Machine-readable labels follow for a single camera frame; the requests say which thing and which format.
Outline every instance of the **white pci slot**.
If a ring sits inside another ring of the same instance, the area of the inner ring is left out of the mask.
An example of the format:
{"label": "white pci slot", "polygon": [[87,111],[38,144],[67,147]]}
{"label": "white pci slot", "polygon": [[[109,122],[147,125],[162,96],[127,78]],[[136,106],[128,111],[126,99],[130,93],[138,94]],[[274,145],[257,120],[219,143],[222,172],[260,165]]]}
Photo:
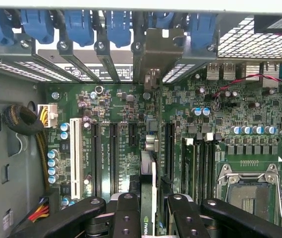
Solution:
{"label": "white pci slot", "polygon": [[70,119],[70,168],[71,198],[81,199],[83,195],[83,158],[82,158],[82,120]]}

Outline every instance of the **motherboard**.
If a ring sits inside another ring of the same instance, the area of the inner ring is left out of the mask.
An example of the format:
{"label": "motherboard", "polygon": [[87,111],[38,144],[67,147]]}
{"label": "motherboard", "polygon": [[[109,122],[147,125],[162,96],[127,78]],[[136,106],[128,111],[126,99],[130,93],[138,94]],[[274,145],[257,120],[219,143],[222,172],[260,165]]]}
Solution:
{"label": "motherboard", "polygon": [[[204,68],[152,91],[132,84],[47,87],[58,114],[57,127],[48,129],[50,183],[60,188],[62,207],[88,196],[110,201],[138,182],[144,224],[152,219],[148,199],[160,201],[152,220],[157,234],[166,233],[165,185],[198,204],[216,197],[282,226],[282,82],[264,87],[255,76],[231,85],[235,75],[216,74]],[[157,168],[157,197],[152,183],[142,184],[149,161]]]}

